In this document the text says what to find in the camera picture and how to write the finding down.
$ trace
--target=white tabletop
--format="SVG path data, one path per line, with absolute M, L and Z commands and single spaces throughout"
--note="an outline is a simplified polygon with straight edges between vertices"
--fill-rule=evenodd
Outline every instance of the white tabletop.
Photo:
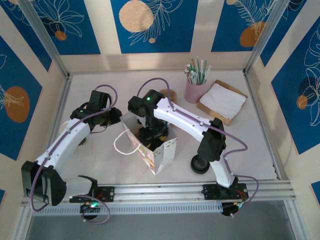
M 90 98 L 91 91 L 98 85 L 112 85 L 118 92 L 116 107 L 125 114 L 128 101 L 137 94 L 140 86 L 150 78 L 161 77 L 168 80 L 170 88 L 177 92 L 177 104 L 188 111 L 204 118 L 213 119 L 184 99 L 186 76 L 183 71 L 126 71 L 103 74 L 75 75 L 65 105 L 62 122 L 69 119 L 73 110 Z M 244 76 L 241 71 L 214 71 L 210 73 L 207 88 L 215 80 L 221 80 L 249 95 Z M 160 80 L 148 83 L 141 92 L 143 96 L 148 90 L 166 88 Z M 111 89 L 103 87 L 100 91 L 113 94 Z M 112 125 L 103 133 L 90 134 L 86 144 L 78 147 L 61 172 L 63 178 L 86 175 L 98 180 L 100 184 L 148 184 L 148 183 L 187 183 L 215 181 L 216 176 L 210 168 L 207 173 L 199 175 L 191 170 L 191 157 L 197 154 L 199 142 L 188 133 L 173 126 L 178 137 L 174 162 L 156 176 L 149 170 L 137 153 L 122 155 L 113 146 L 115 138 L 124 130 L 120 123 Z M 247 175 L 259 180 L 276 179 L 272 158 L 264 140 L 254 106 L 249 96 L 238 115 L 226 132 L 240 138 L 248 145 L 246 152 L 229 155 L 231 170 L 238 175 Z M 242 146 L 227 137 L 227 151 Z M 124 134 L 117 142 L 123 152 L 133 150 L 128 137 Z

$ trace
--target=pen holder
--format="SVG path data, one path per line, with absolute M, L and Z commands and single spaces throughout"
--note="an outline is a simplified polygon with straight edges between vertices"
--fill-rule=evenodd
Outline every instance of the pen holder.
M 207 82 L 201 85 L 193 85 L 187 79 L 185 84 L 184 99 L 190 104 L 198 103 L 204 94 L 206 83 Z

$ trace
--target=metal frame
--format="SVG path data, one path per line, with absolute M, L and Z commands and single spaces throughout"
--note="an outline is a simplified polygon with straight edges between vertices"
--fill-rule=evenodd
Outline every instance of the metal frame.
M 272 33 L 274 32 L 279 20 L 282 17 L 282 14 L 286 10 L 290 0 L 281 0 L 277 1 L 268 20 L 266 21 L 266 25 L 263 28 L 258 40 L 256 41 L 255 46 L 253 47 L 250 58 L 244 68 L 244 73 L 249 73 L 253 68 L 255 62 L 260 57 L 263 49 L 265 48 L 267 42 L 269 41 Z
M 291 226 L 293 228 L 295 237 L 297 239 L 310 239 L 307 228 L 301 217 L 299 207 L 296 203 L 296 197 L 293 192 L 290 181 L 283 169 L 280 161 L 279 153 L 273 146 L 272 141 L 269 139 L 270 128 L 268 127 L 267 117 L 263 111 L 263 106 L 256 92 L 253 90 L 252 82 L 249 79 L 248 73 L 252 70 L 254 63 L 260 57 L 265 45 L 267 44 L 270 36 L 272 35 L 275 27 L 277 26 L 284 10 L 286 9 L 290 0 L 277 1 L 272 13 L 269 16 L 267 25 L 262 31 L 255 47 L 252 50 L 252 54 L 246 64 L 243 74 L 249 90 L 249 94 L 252 98 L 252 102 L 262 129 L 263 137 L 268 145 L 270 155 L 274 161 L 274 168 L 277 173 L 277 177 L 280 180 L 265 180 L 259 181 L 260 188 L 257 192 L 256 197 L 253 201 L 284 201 L 287 213 L 290 219 Z M 59 52 L 55 47 L 52 39 L 48 32 L 43 26 L 40 18 L 38 17 L 35 9 L 29 0 L 17 0 L 19 7 L 26 19 L 30 23 L 33 31 L 41 41 L 45 50 L 48 52 L 51 59 L 55 62 L 60 72 L 66 77 L 66 82 L 63 88 L 63 92 L 60 96 L 59 106 L 56 112 L 55 121 L 52 127 L 51 135 L 48 141 L 48 145 L 56 139 L 59 132 L 59 126 L 63 111 L 67 102 L 69 90 L 71 87 L 72 78 L 69 78 L 68 73 L 63 61 L 60 58 Z M 204 195 L 201 193 L 203 184 L 208 182 L 192 182 L 192 183 L 159 183 L 159 184 L 120 184 L 115 186 L 114 202 L 109 203 L 111 209 L 121 208 L 122 213 L 128 214 L 130 210 L 136 206 L 153 206 L 157 208 L 159 205 L 170 204 L 175 209 L 175 206 L 202 206 L 203 204 L 219 205 L 221 201 L 216 200 L 205 200 Z M 252 194 L 256 188 L 255 181 L 243 181 L 247 184 L 248 193 Z M 29 199 L 24 198 L 20 208 L 18 222 L 16 223 L 12 240 L 25 239 L 31 220 L 31 210 L 28 206 Z M 60 204 L 62 211 L 66 209 L 76 209 L 78 205 L 76 203 L 70 204 L 69 199 L 65 198 Z M 47 211 L 45 214 L 53 216 L 57 215 L 59 211 L 50 212 Z M 193 208 L 193 212 L 201 212 L 200 208 Z
M 67 78 L 69 76 L 67 68 L 32 3 L 29 0 L 17 0 L 17 3 L 48 55 L 55 62 L 62 75 Z

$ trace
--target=paper bag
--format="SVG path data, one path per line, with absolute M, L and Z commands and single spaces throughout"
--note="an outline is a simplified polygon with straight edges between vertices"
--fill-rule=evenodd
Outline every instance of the paper bag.
M 169 124 L 169 134 L 165 139 L 165 142 L 154 151 L 151 151 L 135 136 L 139 132 L 139 129 L 143 127 L 142 124 L 138 124 L 136 116 L 133 113 L 128 112 L 120 117 L 120 120 L 124 129 L 129 129 L 126 134 L 129 137 L 132 146 L 136 149 L 139 144 L 141 144 L 137 152 L 154 175 L 160 173 L 168 164 L 174 161 L 177 136 Z

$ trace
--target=white leaf drawing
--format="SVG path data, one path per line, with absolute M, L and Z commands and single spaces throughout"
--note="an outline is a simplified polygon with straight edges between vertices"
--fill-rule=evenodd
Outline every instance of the white leaf drawing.
M 299 107 L 310 107 L 310 126 L 315 127 L 320 123 L 320 24 L 309 40 L 308 49 L 304 57 L 305 73 L 308 77 L 308 86 L 299 98 Z
M 7 56 L 4 54 L 0 54 L 0 70 L 4 67 L 6 64 Z M 17 104 L 19 106 L 23 106 L 22 100 L 24 97 L 14 97 L 8 93 L 2 88 L 0 85 L 0 110 L 3 109 L 6 105 L 10 106 L 10 104 Z
M 29 26 L 29 23 L 21 9 L 17 4 L 9 0 L 0 0 L 11 11 L 12 15 L 24 24 Z M 49 25 L 49 29 L 55 33 L 60 31 L 70 33 L 82 37 L 81 29 L 76 25 L 81 23 L 85 16 L 78 12 L 69 10 L 69 0 L 34 0 L 31 4 L 37 12 L 40 19 L 46 19 L 44 25 Z
M 288 19 L 288 14 L 289 14 L 289 11 L 298 11 L 301 6 L 302 6 L 302 3 L 304 2 L 305 0 L 300 0 L 300 1 L 290 1 L 288 6 L 286 7 L 286 9 L 284 10 L 282 16 L 285 18 L 285 20 Z
M 248 26 L 257 23 L 259 11 L 255 0 L 238 0 L 234 5 L 238 7 L 240 17 L 246 21 Z
M 166 30 L 166 25 L 169 27 L 170 16 L 169 14 L 177 10 L 183 0 L 179 0 L 179 3 L 174 7 L 173 3 L 177 0 L 146 0 L 145 4 L 150 8 L 153 14 L 152 25 L 141 32 L 131 32 L 129 39 L 132 39 L 130 46 L 139 41 L 146 42 L 149 39 L 157 39 L 161 35 L 162 31 Z

